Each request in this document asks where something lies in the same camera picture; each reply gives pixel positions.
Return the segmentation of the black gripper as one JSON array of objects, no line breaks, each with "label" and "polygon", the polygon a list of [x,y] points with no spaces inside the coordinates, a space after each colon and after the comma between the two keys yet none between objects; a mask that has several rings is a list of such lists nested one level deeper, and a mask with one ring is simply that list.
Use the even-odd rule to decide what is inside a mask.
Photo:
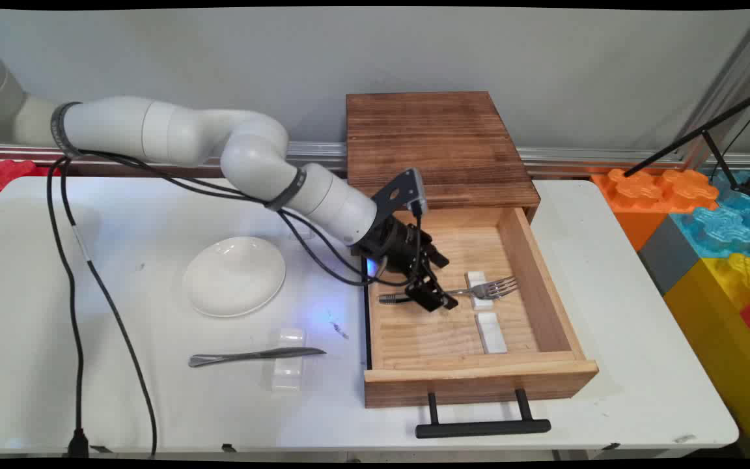
[{"label": "black gripper", "polygon": [[443,269],[450,260],[430,243],[430,235],[418,226],[406,225],[394,216],[370,231],[351,248],[352,255],[372,261],[385,259],[385,270],[401,273],[406,277],[419,274],[407,286],[407,297],[427,312],[452,309],[459,306],[458,300],[447,294],[438,284],[435,274],[428,272],[430,263]]}]

